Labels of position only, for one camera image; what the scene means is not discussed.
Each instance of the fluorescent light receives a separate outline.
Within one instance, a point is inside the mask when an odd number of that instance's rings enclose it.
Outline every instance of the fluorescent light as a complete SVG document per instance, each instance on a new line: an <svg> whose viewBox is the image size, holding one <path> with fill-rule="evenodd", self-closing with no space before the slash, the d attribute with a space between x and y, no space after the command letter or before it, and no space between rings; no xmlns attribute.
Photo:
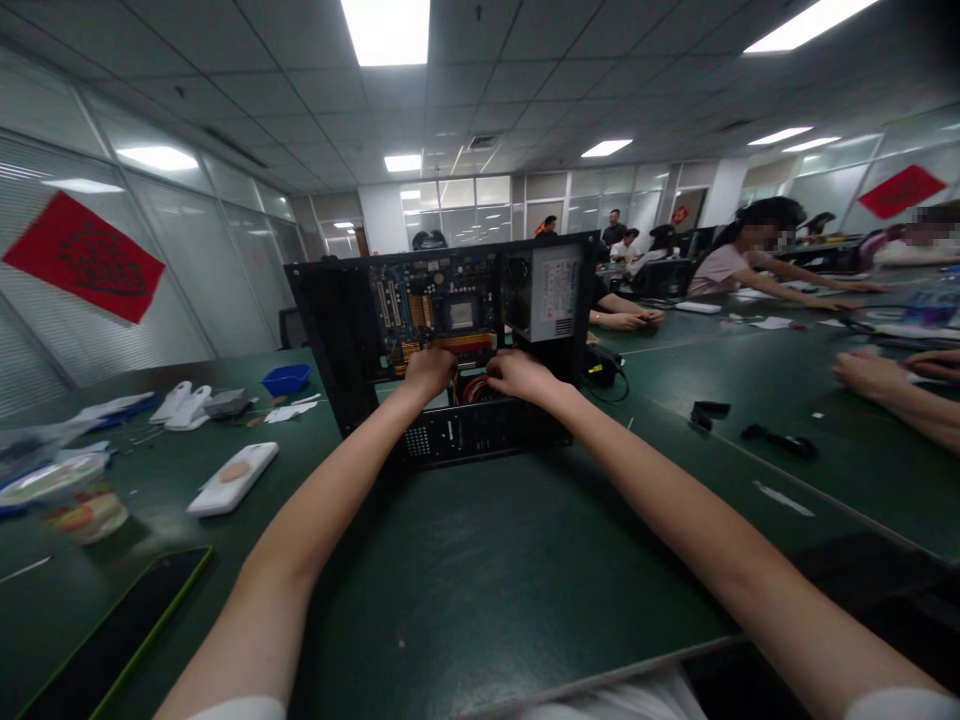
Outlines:
<svg viewBox="0 0 960 720"><path fill-rule="evenodd" d="M383 161L390 172L409 172L420 169L419 155L389 155Z"/></svg>
<svg viewBox="0 0 960 720"><path fill-rule="evenodd" d="M789 52L875 2L877 0L820 0L743 52L744 54Z"/></svg>
<svg viewBox="0 0 960 720"><path fill-rule="evenodd" d="M149 165L157 170L190 170L198 167L196 159L167 145L153 145L151 147L121 148L117 152L142 165Z"/></svg>
<svg viewBox="0 0 960 720"><path fill-rule="evenodd" d="M754 140L752 143L747 143L747 145L773 145L774 143L778 143L781 140L786 140L788 137L793 137L794 135L805 133L808 130L813 130L813 127L787 128L786 130L781 130L780 132L774 133L773 135L767 135L767 137L765 138Z"/></svg>
<svg viewBox="0 0 960 720"><path fill-rule="evenodd" d="M613 155L620 148L624 148L633 140L604 140L599 145L595 145L589 150L587 150L580 157L606 157L607 155Z"/></svg>
<svg viewBox="0 0 960 720"><path fill-rule="evenodd" d="M73 190L73 192L84 193L86 195L96 195L97 193L103 192L124 192L123 188L118 188L116 185L107 185L106 183L98 183L94 180L87 180L86 178L69 178L67 180L44 180L44 185L49 185L51 187L58 187L62 190Z"/></svg>
<svg viewBox="0 0 960 720"><path fill-rule="evenodd" d="M430 0L340 0L360 67L426 65Z"/></svg>
<svg viewBox="0 0 960 720"><path fill-rule="evenodd" d="M794 145L792 148L787 148L784 152L803 152L804 150L812 150L815 147L820 147L821 145L829 145L832 142L836 142L840 138L820 138L819 140L811 140L808 143L803 143L802 145Z"/></svg>

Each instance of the motherboard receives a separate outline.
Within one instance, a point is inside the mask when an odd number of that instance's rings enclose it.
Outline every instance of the motherboard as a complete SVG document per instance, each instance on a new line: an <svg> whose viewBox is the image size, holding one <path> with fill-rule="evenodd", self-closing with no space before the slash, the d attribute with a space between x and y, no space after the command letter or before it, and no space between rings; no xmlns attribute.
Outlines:
<svg viewBox="0 0 960 720"><path fill-rule="evenodd" d="M495 254L369 268L381 367L403 377L410 356L426 347L449 350L461 370L486 365L497 347L498 272Z"/></svg>

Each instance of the red paper banner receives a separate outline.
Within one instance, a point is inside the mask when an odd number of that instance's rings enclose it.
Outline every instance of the red paper banner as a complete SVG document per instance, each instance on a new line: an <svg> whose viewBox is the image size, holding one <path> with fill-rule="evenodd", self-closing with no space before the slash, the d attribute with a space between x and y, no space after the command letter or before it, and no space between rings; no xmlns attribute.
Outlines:
<svg viewBox="0 0 960 720"><path fill-rule="evenodd" d="M857 200L881 220L889 220L945 187L919 165L911 165Z"/></svg>
<svg viewBox="0 0 960 720"><path fill-rule="evenodd" d="M134 323L166 267L65 192L53 196L3 261Z"/></svg>

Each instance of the white device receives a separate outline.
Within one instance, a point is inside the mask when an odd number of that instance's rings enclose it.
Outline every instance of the white device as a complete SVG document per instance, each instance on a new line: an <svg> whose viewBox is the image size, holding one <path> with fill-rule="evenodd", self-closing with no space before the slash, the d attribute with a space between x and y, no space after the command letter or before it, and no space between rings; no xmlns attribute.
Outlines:
<svg viewBox="0 0 960 720"><path fill-rule="evenodd" d="M686 310L687 312L698 312L704 315L716 315L723 308L719 305L707 305L706 303L682 302L674 305L677 310Z"/></svg>
<svg viewBox="0 0 960 720"><path fill-rule="evenodd" d="M247 445L207 480L187 507L187 515L209 517L232 512L279 451L280 446L274 442Z"/></svg>

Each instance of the hand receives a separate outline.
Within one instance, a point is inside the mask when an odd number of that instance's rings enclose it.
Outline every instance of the hand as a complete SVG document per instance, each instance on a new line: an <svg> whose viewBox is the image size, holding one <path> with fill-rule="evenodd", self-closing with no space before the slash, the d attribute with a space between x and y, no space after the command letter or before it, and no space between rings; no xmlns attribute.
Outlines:
<svg viewBox="0 0 960 720"><path fill-rule="evenodd" d="M847 280L834 280L830 283L834 290L843 290L844 292L886 292L887 286L880 283L868 282L849 282Z"/></svg>
<svg viewBox="0 0 960 720"><path fill-rule="evenodd" d="M504 395L542 405L562 383L540 361L521 350L506 348L487 363L487 382Z"/></svg>
<svg viewBox="0 0 960 720"><path fill-rule="evenodd" d="M923 377L960 384L960 350L932 350L911 355L904 363Z"/></svg>
<svg viewBox="0 0 960 720"><path fill-rule="evenodd" d="M893 360L867 352L840 353L833 376L848 389L882 403L892 388L909 385L907 371Z"/></svg>
<svg viewBox="0 0 960 720"><path fill-rule="evenodd" d="M420 350L410 356L403 385L415 390L426 405L450 384L457 358L446 350Z"/></svg>
<svg viewBox="0 0 960 720"><path fill-rule="evenodd" d="M817 297L807 298L803 304L811 310L833 310L835 312L840 310L859 310L863 307L862 305L847 302L846 300L827 300Z"/></svg>

